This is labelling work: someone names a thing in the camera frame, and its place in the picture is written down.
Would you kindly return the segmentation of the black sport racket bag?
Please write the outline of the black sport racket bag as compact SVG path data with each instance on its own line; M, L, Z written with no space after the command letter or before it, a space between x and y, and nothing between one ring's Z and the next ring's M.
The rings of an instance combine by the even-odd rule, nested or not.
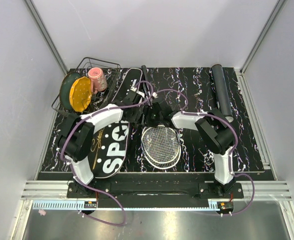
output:
M107 103L124 99L131 87L142 79L143 72L140 68L129 68L124 71L121 82L108 94ZM88 161L96 179L110 178L121 169L126 158L131 131L130 123L122 120L109 124L93 135Z

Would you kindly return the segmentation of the black shuttlecock tube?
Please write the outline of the black shuttlecock tube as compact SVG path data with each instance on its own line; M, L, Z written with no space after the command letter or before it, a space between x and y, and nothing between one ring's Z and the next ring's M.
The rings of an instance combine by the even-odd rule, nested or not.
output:
M213 76L218 109L224 115L227 121L232 123L234 117L232 114L223 67L220 64L215 64L211 67L211 72Z

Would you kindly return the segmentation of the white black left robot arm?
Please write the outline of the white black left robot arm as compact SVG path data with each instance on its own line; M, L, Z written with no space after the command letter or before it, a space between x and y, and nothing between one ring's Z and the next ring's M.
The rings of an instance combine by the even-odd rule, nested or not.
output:
M144 95L130 91L122 100L83 115L68 116L58 138L60 158L70 165L77 192L84 198L95 193L95 178L114 176L126 154L130 124L137 123Z

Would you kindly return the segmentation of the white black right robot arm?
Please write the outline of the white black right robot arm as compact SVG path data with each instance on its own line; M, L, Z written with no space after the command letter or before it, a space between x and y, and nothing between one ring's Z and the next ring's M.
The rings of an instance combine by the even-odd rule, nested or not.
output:
M198 131L214 158L214 192L219 198L226 198L235 184L232 167L233 151L238 145L235 129L228 119L216 108L209 112L186 112L173 110L162 100L154 100L144 108L146 127L163 125L171 129Z

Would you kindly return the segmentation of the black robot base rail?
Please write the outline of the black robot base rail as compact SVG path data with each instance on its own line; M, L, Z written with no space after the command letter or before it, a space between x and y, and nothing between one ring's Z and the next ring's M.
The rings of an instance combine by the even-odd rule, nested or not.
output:
M75 180L67 185L69 199L97 199L98 208L126 209L199 208L208 200L243 200L242 185L236 182L223 196L215 193L213 173L118 173L94 179L88 189Z

